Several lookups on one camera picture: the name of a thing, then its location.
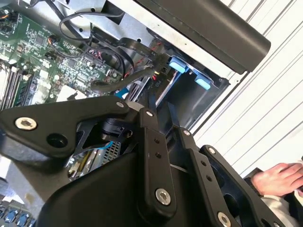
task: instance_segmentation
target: black plastic cover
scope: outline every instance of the black plastic cover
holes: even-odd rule
[[[269,40],[219,0],[134,1],[239,74],[253,71],[270,49]]]

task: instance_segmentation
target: motherboard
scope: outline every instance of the motherboard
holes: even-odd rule
[[[100,96],[90,90],[93,80],[121,80],[122,74],[106,65],[100,53],[65,58],[50,46],[50,37],[56,36],[31,19],[0,9],[0,110]],[[56,48],[69,55],[82,53],[61,38]]]

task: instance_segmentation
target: computer chip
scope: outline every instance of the computer chip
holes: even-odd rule
[[[23,51],[23,47],[22,47],[21,45],[18,45],[18,46],[17,46],[17,51],[18,51],[19,53],[21,53],[21,52]]]
[[[44,43],[44,38],[41,37],[41,36],[39,36],[39,35],[37,35],[37,37],[36,37],[36,43],[38,43],[38,44],[40,44],[40,45],[43,45],[43,43]]]
[[[68,62],[68,66],[71,67],[71,68],[74,68],[75,65],[76,65],[76,63],[77,63],[77,62],[76,62],[75,60],[71,59],[71,60],[69,60],[69,62]]]

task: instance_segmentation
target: finger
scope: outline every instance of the finger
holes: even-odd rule
[[[291,187],[295,190],[297,188],[300,188],[303,186],[303,176],[300,177],[299,179],[295,180],[292,184]]]
[[[301,168],[297,172],[285,178],[285,180],[289,182],[294,182],[295,180],[299,179],[302,176],[303,176],[303,166],[301,166]]]
[[[282,178],[287,178],[288,176],[291,176],[291,175],[295,174],[301,168],[302,168],[302,164],[301,163],[296,163],[293,166],[289,167],[288,169],[283,170],[282,172],[280,172],[280,175],[281,175]]]
[[[271,169],[269,169],[268,171],[273,172],[273,173],[280,173],[281,171],[287,169],[290,166],[290,164],[287,163],[279,163],[277,165],[275,165],[274,167],[272,167]]]
[[[303,190],[298,189],[297,191],[298,191],[298,194],[299,194],[301,197],[303,197]]]

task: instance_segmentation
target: capacitor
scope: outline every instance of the capacitor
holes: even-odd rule
[[[95,67],[96,67],[96,65],[95,65],[95,64],[92,64],[92,65],[89,67],[89,69],[90,69],[90,70],[93,70]]]

